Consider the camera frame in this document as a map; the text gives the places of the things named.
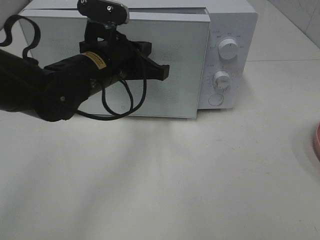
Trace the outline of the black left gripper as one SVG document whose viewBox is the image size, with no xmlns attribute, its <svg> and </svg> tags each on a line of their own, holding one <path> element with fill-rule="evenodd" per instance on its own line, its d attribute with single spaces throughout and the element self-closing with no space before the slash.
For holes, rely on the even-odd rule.
<svg viewBox="0 0 320 240">
<path fill-rule="evenodd" d="M 131 68 L 136 63 L 138 53 L 146 56 L 151 54 L 152 43 L 128 40 L 113 23 L 103 25 L 88 21 L 84 41 L 79 43 L 79 48 L 80 53 L 91 59 L 102 75 L 117 73 L 125 67 Z M 143 65 L 143 77 L 147 80 L 164 81 L 169 77 L 169 65 L 159 65 L 149 57 L 143 58 Z"/>
</svg>

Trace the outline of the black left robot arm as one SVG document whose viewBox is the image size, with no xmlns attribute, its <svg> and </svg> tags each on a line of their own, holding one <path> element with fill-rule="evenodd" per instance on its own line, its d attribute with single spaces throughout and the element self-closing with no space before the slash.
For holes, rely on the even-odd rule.
<svg viewBox="0 0 320 240">
<path fill-rule="evenodd" d="M 136 112 L 146 99 L 131 102 L 124 113 L 112 110 L 106 89 L 121 83 L 129 98 L 133 97 L 128 81 L 163 81 L 170 67 L 150 59 L 152 44 L 131 41 L 117 30 L 114 23 L 104 25 L 88 20 L 79 54 L 45 67 L 28 56 L 37 47 L 41 31 L 35 22 L 32 42 L 21 56 L 0 52 L 0 108 L 11 113 L 24 113 L 47 122 L 69 120 L 74 115 L 113 121 Z"/>
</svg>

